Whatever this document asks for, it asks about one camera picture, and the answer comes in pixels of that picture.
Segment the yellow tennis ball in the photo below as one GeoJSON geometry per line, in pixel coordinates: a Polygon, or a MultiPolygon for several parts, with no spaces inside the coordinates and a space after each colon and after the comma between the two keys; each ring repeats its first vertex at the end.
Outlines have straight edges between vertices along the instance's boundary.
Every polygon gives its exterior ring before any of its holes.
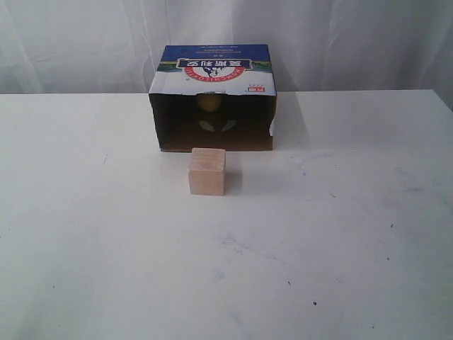
{"type": "Polygon", "coordinates": [[[222,105],[222,95],[219,93],[199,93],[196,97],[198,107],[207,113],[213,113],[222,105]]]}

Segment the light wooden cube block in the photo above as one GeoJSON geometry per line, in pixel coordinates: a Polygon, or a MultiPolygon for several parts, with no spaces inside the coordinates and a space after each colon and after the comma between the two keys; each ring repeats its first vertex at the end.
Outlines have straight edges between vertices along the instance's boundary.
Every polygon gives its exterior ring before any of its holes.
{"type": "Polygon", "coordinates": [[[225,149],[192,148],[188,166],[188,180],[192,195],[224,195],[225,174],[225,149]]]}

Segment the blue white cardboard box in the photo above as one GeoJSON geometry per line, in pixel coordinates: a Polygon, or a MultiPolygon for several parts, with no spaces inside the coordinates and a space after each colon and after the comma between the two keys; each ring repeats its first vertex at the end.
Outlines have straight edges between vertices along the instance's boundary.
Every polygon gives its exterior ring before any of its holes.
{"type": "Polygon", "coordinates": [[[167,45],[149,101],[163,152],[273,148],[277,92],[266,44],[167,45]]]}

